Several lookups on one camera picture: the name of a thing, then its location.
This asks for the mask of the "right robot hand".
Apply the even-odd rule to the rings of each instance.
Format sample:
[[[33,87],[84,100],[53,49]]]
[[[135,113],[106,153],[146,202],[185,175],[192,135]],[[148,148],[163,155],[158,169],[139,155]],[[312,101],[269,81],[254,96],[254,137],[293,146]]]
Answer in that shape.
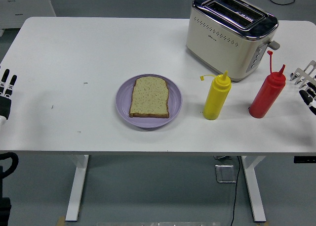
[[[315,115],[316,114],[316,80],[307,74],[301,73],[299,76],[302,81],[299,86],[299,94],[308,106],[310,111]]]

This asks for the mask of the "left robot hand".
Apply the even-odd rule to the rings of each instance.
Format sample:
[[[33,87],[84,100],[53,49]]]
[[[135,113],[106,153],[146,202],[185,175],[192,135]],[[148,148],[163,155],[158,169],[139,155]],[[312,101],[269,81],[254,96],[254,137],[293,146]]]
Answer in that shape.
[[[11,110],[11,96],[17,80],[17,75],[13,75],[7,84],[10,70],[6,69],[0,79],[0,127],[8,120]]]

